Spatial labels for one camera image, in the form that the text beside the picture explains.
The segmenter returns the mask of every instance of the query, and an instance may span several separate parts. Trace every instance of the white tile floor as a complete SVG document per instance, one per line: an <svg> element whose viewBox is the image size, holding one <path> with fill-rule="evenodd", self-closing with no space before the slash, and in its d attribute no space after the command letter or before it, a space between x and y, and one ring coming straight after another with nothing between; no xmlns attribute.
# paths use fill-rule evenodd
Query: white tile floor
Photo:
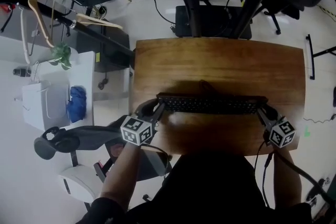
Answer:
<svg viewBox="0 0 336 224"><path fill-rule="evenodd" d="M214 5L225 5L227 0L210 0ZM175 7L183 5L182 0L157 0L161 13L169 20L175 21ZM335 0L322 0L323 7L336 13ZM115 0L105 3L108 13L106 19L110 22L120 24L130 36L131 48L135 48L137 40L170 38L175 35L170 30L170 24L164 21L156 12L153 0ZM240 5L239 0L231 0L229 5ZM301 12L300 20L294 20L285 15L277 16L282 34L275 34L275 26L270 17L260 13L253 19L252 40L273 42L285 46L302 48L305 55L306 65L306 106L305 118L314 120L329 119L335 112L332 107L332 91L336 86L336 57L324 55L315 60L316 80L309 80L311 74L311 63L309 60L309 46L305 39L307 34L311 35L314 52L335 46L336 23L323 13L319 7L306 8ZM113 83L120 83L120 79L111 80ZM107 125L117 119L127 110L127 100L119 100L106 104L95 104L96 125ZM292 151L294 162L313 176L316 180L329 176L332 178L336 173L336 147L335 127L336 121L325 124L314 124L311 121L302 120L306 134L300 134L301 139L296 151ZM251 163L255 157L247 158ZM257 166L257 182L261 187L263 167L266 156L261 156ZM266 195L270 205L274 206L274 195L272 189L273 166L267 170L265 184ZM131 200L131 207L142 203L142 195L154 196L160 188L162 179L155 178L138 183ZM312 187L305 179L302 179L302 200L306 198L307 192ZM319 198L317 206L313 208L315 214L322 206L322 199Z"/></svg>

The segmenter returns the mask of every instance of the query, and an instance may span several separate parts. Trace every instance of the desk surface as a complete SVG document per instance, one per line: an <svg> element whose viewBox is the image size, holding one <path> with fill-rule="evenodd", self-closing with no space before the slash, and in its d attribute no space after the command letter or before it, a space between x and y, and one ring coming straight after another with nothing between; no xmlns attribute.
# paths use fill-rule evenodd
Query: desk surface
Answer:
<svg viewBox="0 0 336 224"><path fill-rule="evenodd" d="M200 94L199 81L218 92L263 95L298 130L305 105L303 50L258 41L172 38L137 42L132 110L159 92ZM256 155L264 128L257 115L164 113L152 145L169 153L225 150ZM261 154L271 148L264 147Z"/></svg>

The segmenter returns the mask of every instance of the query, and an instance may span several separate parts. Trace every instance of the black shirt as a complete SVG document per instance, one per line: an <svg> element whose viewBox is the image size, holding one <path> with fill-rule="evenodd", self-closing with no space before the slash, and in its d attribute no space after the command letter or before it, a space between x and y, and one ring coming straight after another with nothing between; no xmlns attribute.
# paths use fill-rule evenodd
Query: black shirt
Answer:
<svg viewBox="0 0 336 224"><path fill-rule="evenodd" d="M182 156L151 202L128 212L98 198L78 224L311 223L309 204L265 206L254 171L242 156L221 152Z"/></svg>

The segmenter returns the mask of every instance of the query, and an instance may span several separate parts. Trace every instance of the black stand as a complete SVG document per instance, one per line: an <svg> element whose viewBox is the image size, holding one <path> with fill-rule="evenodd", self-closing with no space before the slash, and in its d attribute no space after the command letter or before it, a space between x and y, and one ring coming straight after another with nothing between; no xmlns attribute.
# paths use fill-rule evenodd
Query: black stand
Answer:
<svg viewBox="0 0 336 224"><path fill-rule="evenodd" d="M259 14L263 9L265 9L264 6L261 6L257 9L257 11L254 13L253 17L255 17L257 14ZM277 28L276 30L276 34L277 35L280 35L281 34L281 30L280 30L280 26L278 24L278 21L277 21L277 18L275 17L275 14L274 13L270 13L270 12L264 12L265 15L268 15L268 16L271 16L274 24L275 24L275 27Z"/></svg>
<svg viewBox="0 0 336 224"><path fill-rule="evenodd" d="M277 28L277 30L275 31L275 33L277 35L280 35L281 34L281 30L280 30L280 26L278 24L278 21L275 17L275 14L274 13L269 13L269 12L264 12L265 15L268 15L268 16L271 16L272 20L273 20L273 23L275 24L275 27Z"/></svg>
<svg viewBox="0 0 336 224"><path fill-rule="evenodd" d="M104 165L103 167L100 166L100 163L95 163L93 165L94 169L96 170L97 176L99 177L99 179L104 182L105 178L106 178L106 173L109 171L109 169L111 168L113 164L113 161L111 159L109 159Z"/></svg>
<svg viewBox="0 0 336 224"><path fill-rule="evenodd" d="M312 75L310 76L310 79L311 80L315 80L315 64L314 64L314 58L315 57L318 57L318 56L321 56L321 55L325 55L325 54L332 54L332 55L335 55L335 53L333 53L333 51L336 50L336 46L335 47L332 47L330 49L326 49L326 50L323 50L323 51L320 51L318 52L317 54L313 54L313 46L312 46L312 43L311 43L311 39L310 39L310 34L308 34L308 36L306 37L306 40L309 41L309 47L310 47L310 55L311 55L311 69L312 69Z"/></svg>

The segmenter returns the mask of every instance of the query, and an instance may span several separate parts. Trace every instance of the white table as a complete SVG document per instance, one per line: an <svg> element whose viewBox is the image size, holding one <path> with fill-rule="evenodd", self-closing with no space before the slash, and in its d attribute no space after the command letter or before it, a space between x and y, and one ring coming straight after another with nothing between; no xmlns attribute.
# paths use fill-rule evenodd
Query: white table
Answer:
<svg viewBox="0 0 336 224"><path fill-rule="evenodd" d="M37 67L37 77L51 83L66 83L69 89L72 86L81 86L86 91L86 116L83 120L71 123L66 129L79 126L96 125L107 126L120 116L128 114L129 68L108 73L108 84L103 90L98 89L98 83L105 77L104 73L94 72L96 54L84 52L78 55L77 64L64 71L60 65L52 66L43 62ZM93 164L101 160L106 162L109 155L104 146L96 151L77 151L79 164L93 168Z"/></svg>
<svg viewBox="0 0 336 224"><path fill-rule="evenodd" d="M66 83L69 89L72 86L81 86L86 91L86 116L83 120L71 123L67 129L94 125L93 120L93 94L92 83L95 70L95 53L93 51L84 52L78 55L77 64L69 70L64 71L61 65L52 66L48 62L43 62L37 67L37 76L40 80L48 80L51 83Z"/></svg>

